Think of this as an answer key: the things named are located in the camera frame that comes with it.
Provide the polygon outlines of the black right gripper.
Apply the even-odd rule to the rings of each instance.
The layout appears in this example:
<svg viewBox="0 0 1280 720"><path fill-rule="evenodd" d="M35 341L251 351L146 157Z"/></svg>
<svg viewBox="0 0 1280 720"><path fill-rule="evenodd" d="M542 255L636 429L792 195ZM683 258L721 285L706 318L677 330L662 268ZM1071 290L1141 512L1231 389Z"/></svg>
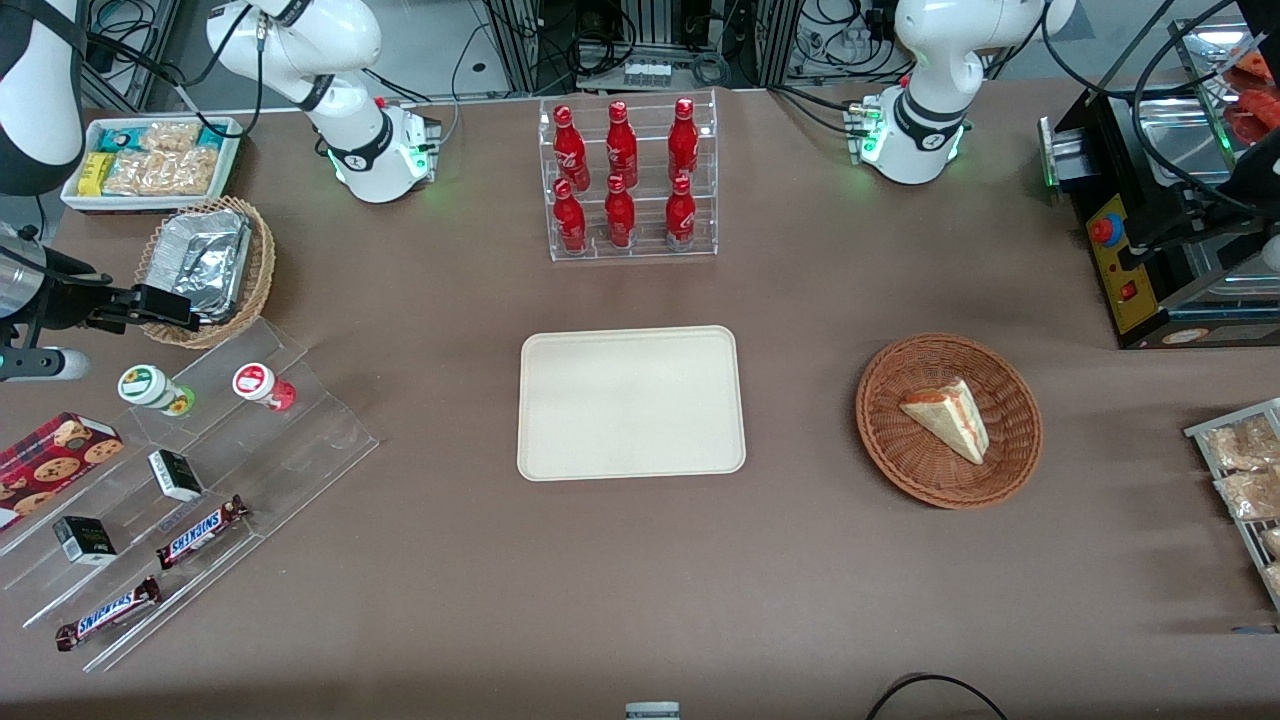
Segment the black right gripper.
<svg viewBox="0 0 1280 720"><path fill-rule="evenodd" d="M81 260L46 260L42 281L42 328L65 331L91 328L123 332L138 325L142 315L155 315L152 324L198 329L200 315L191 301L151 284L118 288L113 278Z"/></svg>

